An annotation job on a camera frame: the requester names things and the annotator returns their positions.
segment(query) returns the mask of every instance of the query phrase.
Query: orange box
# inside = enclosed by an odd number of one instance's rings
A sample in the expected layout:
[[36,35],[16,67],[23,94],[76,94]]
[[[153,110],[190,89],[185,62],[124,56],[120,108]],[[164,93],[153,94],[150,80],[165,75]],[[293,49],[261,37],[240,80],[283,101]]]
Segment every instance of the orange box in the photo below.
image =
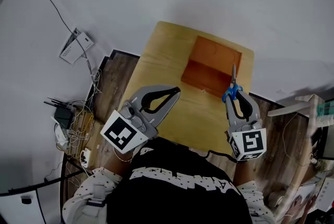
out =
[[232,67],[238,74],[241,53],[198,36],[181,81],[222,97],[230,86]]

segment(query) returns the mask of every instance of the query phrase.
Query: wooden floor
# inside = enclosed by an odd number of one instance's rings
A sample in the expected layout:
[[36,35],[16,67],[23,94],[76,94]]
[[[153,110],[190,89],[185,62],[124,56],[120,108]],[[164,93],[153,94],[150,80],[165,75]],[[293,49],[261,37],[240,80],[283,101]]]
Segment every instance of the wooden floor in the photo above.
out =
[[[118,107],[137,62],[138,58],[122,53],[116,53],[113,59],[107,61],[102,73],[103,82],[100,86],[103,94],[99,94],[94,102],[95,114],[100,121],[105,123],[112,111]],[[253,165],[259,188],[266,197],[272,190],[289,186],[300,155],[307,119],[297,115],[285,129],[284,139],[289,158],[284,152],[282,132],[294,114],[267,117],[269,110],[278,109],[277,105],[258,98],[254,99],[259,105],[264,127],[267,129],[267,152],[261,158],[250,162]],[[104,164],[111,150],[111,145],[104,141],[100,147],[98,165]],[[233,177],[235,165],[227,158],[210,156],[209,160]]]

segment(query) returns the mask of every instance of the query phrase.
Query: wooden board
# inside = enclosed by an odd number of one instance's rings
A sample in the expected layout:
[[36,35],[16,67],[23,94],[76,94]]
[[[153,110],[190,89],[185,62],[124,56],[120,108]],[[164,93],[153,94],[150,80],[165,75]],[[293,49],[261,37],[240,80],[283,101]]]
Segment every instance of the wooden board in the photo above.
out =
[[181,89],[180,99],[158,126],[159,136],[191,148],[230,154],[232,150],[224,134],[229,124],[221,99],[181,82],[197,36],[242,53],[237,83],[249,92],[253,51],[211,34],[160,21],[138,61],[120,104],[143,86],[178,86]]

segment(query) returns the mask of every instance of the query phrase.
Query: wooden table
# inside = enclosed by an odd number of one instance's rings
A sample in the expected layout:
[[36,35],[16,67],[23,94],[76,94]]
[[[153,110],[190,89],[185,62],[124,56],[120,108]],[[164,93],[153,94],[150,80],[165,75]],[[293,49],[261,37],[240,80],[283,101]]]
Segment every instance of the wooden table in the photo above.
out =
[[140,87],[178,86],[181,96],[158,126],[159,136],[200,150],[231,154],[225,131],[229,124],[220,98],[181,82],[182,73],[197,36],[221,43],[242,53],[237,83],[249,92],[254,52],[228,40],[191,28],[159,21],[132,74],[120,104]]

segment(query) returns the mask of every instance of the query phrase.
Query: person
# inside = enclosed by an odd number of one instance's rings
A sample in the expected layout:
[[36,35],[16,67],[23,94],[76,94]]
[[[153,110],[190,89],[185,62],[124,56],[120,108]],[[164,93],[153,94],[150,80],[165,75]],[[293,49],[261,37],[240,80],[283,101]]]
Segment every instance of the person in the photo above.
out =
[[310,199],[306,198],[302,202],[302,196],[301,195],[297,196],[295,200],[293,200],[291,207],[288,210],[288,212],[285,214],[281,224],[288,224],[291,221],[293,221],[294,218],[297,216],[297,214],[305,206],[304,213],[298,222],[298,224],[304,224],[307,218],[307,214],[310,211],[310,209],[314,206],[316,199],[317,199],[317,196],[313,195]]
[[114,149],[63,206],[66,224],[120,221],[275,223],[249,162],[224,171],[183,146],[149,140],[133,157]]

